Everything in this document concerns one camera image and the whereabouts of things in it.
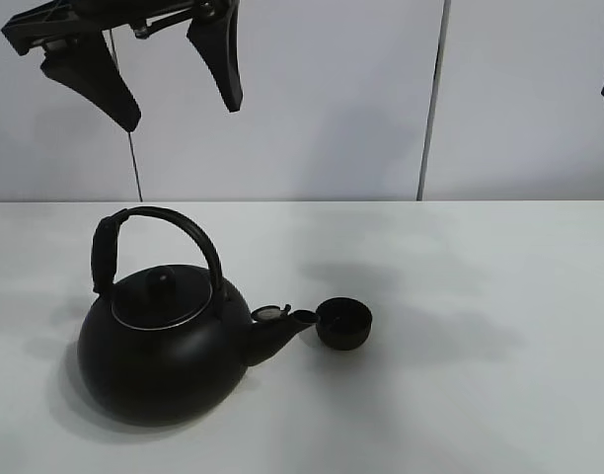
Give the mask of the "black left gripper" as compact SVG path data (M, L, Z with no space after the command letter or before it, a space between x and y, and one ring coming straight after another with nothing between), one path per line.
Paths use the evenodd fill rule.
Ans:
M1 33L18 54L50 40L128 25L139 39L191 21L189 42L206 64L230 113L241 109L236 1L48 1L13 15ZM141 111L104 41L52 41L44 46L42 73L78 93L125 131Z

